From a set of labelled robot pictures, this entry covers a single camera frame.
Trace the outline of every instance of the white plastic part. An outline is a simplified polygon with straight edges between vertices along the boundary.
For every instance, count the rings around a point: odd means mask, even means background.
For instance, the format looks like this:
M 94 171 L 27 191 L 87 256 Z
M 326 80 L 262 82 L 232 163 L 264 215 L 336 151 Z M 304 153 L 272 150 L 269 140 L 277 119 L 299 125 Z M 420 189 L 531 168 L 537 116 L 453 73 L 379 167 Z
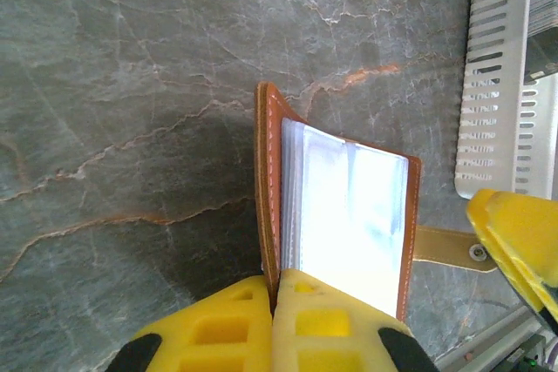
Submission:
M 550 198 L 556 75 L 523 86 L 529 0 L 471 0 L 455 187 Z

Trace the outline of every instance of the marble surface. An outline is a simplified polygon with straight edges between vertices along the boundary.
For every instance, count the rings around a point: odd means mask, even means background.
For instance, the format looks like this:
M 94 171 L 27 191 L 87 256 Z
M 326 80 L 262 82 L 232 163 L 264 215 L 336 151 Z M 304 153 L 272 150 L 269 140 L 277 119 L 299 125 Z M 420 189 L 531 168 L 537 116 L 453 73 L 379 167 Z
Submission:
M 416 154 L 420 222 L 469 229 L 453 165 L 468 0 L 2 0 L 0 369 L 104 370 L 134 331 L 260 268 L 253 96 Z M 415 262 L 432 357 L 517 303 Z

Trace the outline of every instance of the card holder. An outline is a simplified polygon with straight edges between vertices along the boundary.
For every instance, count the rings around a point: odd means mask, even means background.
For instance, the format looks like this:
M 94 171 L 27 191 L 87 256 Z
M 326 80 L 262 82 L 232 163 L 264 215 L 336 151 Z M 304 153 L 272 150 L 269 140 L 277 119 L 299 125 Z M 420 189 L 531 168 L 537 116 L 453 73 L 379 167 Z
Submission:
M 283 149 L 282 142 L 300 145 L 300 136 L 282 137 L 282 121 L 284 119 L 306 124 L 294 112 L 270 82 L 261 82 L 255 89 L 255 203 L 258 219 L 258 233 L 262 251 L 262 269 L 269 289 L 269 301 L 272 310 L 276 305 L 277 289 L 281 273 L 282 260 L 297 257 L 296 254 L 281 252 L 282 216 L 282 154 L 292 147 Z M 381 147 L 362 143 L 379 151 L 390 152 Z M 407 293 L 411 277 L 411 266 L 415 246 L 418 251 L 414 260 L 433 261 L 441 264 L 464 267 L 481 272 L 489 272 L 496 268 L 492 260 L 472 260 L 469 249 L 478 244 L 471 233 L 461 233 L 432 227 L 418 227 L 417 213 L 419 204 L 420 160 L 413 156 L 393 153 L 408 160 L 408 173 L 405 190 L 405 234 L 403 252 L 400 263 L 398 284 L 398 305 L 396 317 L 405 320 Z M 301 191 L 291 188 L 287 193 L 296 196 Z M 300 223 L 300 217 L 286 215 L 283 222 Z

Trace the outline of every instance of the gray marble countertop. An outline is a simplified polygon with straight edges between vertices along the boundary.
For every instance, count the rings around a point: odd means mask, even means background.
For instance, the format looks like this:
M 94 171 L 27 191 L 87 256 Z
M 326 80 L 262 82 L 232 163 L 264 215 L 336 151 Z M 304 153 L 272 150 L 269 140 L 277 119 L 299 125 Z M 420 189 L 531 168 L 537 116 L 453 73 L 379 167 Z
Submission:
M 420 222 L 467 229 L 453 165 L 469 0 L 2 0 L 0 369 L 104 370 L 143 325 L 258 274 L 253 89 L 422 158 Z M 517 303 L 415 262 L 432 357 Z

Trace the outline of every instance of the metal snap fastener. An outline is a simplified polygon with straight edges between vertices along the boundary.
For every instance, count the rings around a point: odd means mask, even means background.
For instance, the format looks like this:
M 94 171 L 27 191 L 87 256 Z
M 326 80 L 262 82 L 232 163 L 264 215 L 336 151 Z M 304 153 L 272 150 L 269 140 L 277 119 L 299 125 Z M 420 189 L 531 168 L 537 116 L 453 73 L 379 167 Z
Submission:
M 469 255 L 474 261 L 485 261 L 488 258 L 487 250 L 482 244 L 473 244 L 469 248 Z

